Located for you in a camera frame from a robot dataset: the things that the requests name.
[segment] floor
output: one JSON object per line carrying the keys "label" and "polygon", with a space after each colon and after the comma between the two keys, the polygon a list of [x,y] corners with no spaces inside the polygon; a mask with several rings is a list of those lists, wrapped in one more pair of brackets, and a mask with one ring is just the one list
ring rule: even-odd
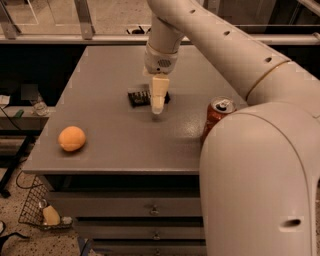
{"label": "floor", "polygon": [[[6,229],[3,235],[12,232],[19,232],[24,236],[30,237],[23,240],[18,237],[11,237],[2,249],[2,256],[60,256],[60,255],[80,255],[77,241],[77,233],[71,229],[41,231],[27,224],[18,223],[19,216],[28,196],[28,189],[18,188],[16,179],[23,163],[14,171],[6,189],[10,192],[9,198],[0,198],[0,220],[5,222]],[[18,184],[22,187],[29,187],[34,180],[33,175],[22,173],[18,178]],[[91,251],[88,255],[98,256],[99,254]]]}

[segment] red soda can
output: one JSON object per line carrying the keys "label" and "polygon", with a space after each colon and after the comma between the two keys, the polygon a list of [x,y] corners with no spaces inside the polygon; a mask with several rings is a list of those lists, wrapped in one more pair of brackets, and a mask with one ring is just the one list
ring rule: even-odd
{"label": "red soda can", "polygon": [[233,100],[227,97],[213,98],[208,106],[207,121],[204,125],[201,136],[201,143],[203,144],[209,132],[222,118],[236,111],[236,106]]}

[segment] power cord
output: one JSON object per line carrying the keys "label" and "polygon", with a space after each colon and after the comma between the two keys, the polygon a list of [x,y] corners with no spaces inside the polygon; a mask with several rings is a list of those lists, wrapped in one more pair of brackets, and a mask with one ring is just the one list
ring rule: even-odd
{"label": "power cord", "polygon": [[0,107],[0,109],[1,109],[1,111],[3,112],[3,114],[8,118],[8,120],[10,121],[10,123],[11,123],[14,127],[16,127],[18,130],[21,131],[21,128],[12,121],[12,119],[7,115],[7,113],[6,113],[1,107]]}
{"label": "power cord", "polygon": [[89,239],[86,241],[86,243],[85,243],[85,244],[84,244],[84,246],[82,247],[82,250],[81,250],[80,256],[82,256],[82,255],[83,255],[84,250],[87,248],[88,242],[89,242]]}
{"label": "power cord", "polygon": [[[9,160],[6,160],[5,162],[1,163],[1,166],[7,166],[8,164],[10,164],[12,161],[14,161],[15,159],[17,159],[17,156],[12,157]],[[27,159],[21,160],[18,164],[22,164],[23,162],[27,161]]]}
{"label": "power cord", "polygon": [[18,232],[14,232],[14,233],[11,233],[9,235],[0,237],[0,256],[1,256],[1,251],[2,251],[4,243],[12,236],[17,236],[17,237],[22,238],[22,239],[29,239],[29,237],[21,235]]}
{"label": "power cord", "polygon": [[43,186],[43,184],[38,184],[38,185],[30,186],[30,187],[21,186],[19,184],[19,182],[18,182],[21,173],[22,173],[22,171],[19,172],[19,174],[17,175],[17,178],[16,178],[16,185],[17,185],[18,188],[21,188],[21,189],[33,189],[33,188],[37,188],[37,187]]}

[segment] cabinet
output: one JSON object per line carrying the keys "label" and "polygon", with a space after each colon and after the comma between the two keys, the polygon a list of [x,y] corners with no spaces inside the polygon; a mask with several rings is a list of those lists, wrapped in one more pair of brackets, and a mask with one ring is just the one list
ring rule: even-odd
{"label": "cabinet", "polygon": [[[238,109],[241,100],[195,47],[184,45],[164,112],[133,109],[127,93],[148,89],[144,50],[86,48],[24,172],[38,175],[47,200],[73,218],[97,252],[204,255],[198,169],[206,109],[215,96],[233,97]],[[87,136],[74,153],[57,143],[69,125]]]}

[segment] cable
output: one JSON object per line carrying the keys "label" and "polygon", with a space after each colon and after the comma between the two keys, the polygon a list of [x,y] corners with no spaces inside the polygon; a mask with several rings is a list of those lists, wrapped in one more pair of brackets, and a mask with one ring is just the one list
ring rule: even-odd
{"label": "cable", "polygon": [[89,239],[86,241],[86,243],[85,243],[84,246],[82,247],[80,256],[82,256],[82,254],[84,253],[84,250],[86,249],[88,242],[89,242]]}
{"label": "cable", "polygon": [[28,159],[24,159],[24,160],[21,160],[20,162],[19,162],[19,164],[22,164],[22,163],[24,163],[25,161],[27,161]]}
{"label": "cable", "polygon": [[1,109],[1,111],[3,112],[3,114],[8,118],[8,120],[10,121],[10,123],[11,123],[14,127],[16,127],[18,130],[21,131],[21,128],[12,121],[12,119],[7,115],[7,113],[6,113],[1,107],[0,107],[0,109]]}
{"label": "cable", "polygon": [[17,185],[18,188],[21,188],[21,189],[33,189],[33,188],[37,188],[37,187],[43,186],[43,184],[38,184],[38,185],[30,186],[30,187],[22,187],[18,183],[18,179],[19,179],[21,173],[22,173],[22,171],[20,171],[20,173],[17,175],[17,178],[16,178],[16,185]]}

